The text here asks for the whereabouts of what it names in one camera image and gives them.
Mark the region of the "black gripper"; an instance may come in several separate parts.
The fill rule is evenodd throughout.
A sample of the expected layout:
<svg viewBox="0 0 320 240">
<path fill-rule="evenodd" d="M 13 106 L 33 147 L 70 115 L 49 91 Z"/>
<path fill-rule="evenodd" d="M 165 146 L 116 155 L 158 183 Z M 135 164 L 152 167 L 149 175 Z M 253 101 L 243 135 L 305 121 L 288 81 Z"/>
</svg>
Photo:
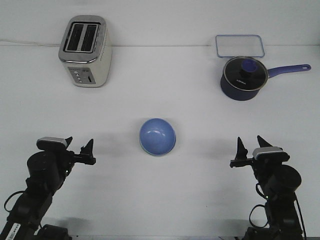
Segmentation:
<svg viewBox="0 0 320 240">
<path fill-rule="evenodd" d="M 96 163 L 93 155 L 94 139 L 82 146 L 80 153 L 67 150 L 72 140 L 72 136 L 63 140 L 63 151 L 44 150 L 40 154 L 39 171 L 48 175 L 69 175 L 76 163 L 93 166 Z"/>
<path fill-rule="evenodd" d="M 260 148 L 272 147 L 260 135 L 257 136 L 257 141 Z M 240 137 L 237 138 L 237 150 L 234 160 L 230 161 L 230 167 L 244 167 L 251 166 L 255 179 L 259 182 L 265 182 L 274 172 L 274 170 L 283 164 L 281 160 L 256 160 L 254 158 L 247 158 L 248 150 L 245 148 Z"/>
</svg>

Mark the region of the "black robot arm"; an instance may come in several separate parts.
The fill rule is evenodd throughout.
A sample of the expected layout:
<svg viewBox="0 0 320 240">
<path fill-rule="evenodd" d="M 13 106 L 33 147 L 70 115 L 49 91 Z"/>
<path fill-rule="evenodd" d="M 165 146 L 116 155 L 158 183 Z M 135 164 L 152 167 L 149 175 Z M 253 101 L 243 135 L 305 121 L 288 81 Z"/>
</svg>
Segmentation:
<svg viewBox="0 0 320 240">
<path fill-rule="evenodd" d="M 26 189 L 9 210 L 0 234 L 2 240 L 70 240 L 65 227 L 41 221 L 52 204 L 53 196 L 62 187 L 76 163 L 94 165 L 94 141 L 81 147 L 76 154 L 68 150 L 73 138 L 42 137 L 36 141 L 38 152 L 27 160 L 29 177 Z"/>
<path fill-rule="evenodd" d="M 257 136 L 259 147 L 248 158 L 248 150 L 237 139 L 235 158 L 230 167 L 251 166 L 257 180 L 256 192 L 265 199 L 262 208 L 267 222 L 247 228 L 245 240 L 305 240 L 307 238 L 301 208 L 295 191 L 302 183 L 299 172 L 286 165 L 290 158 L 281 147 L 273 146 Z"/>
</svg>

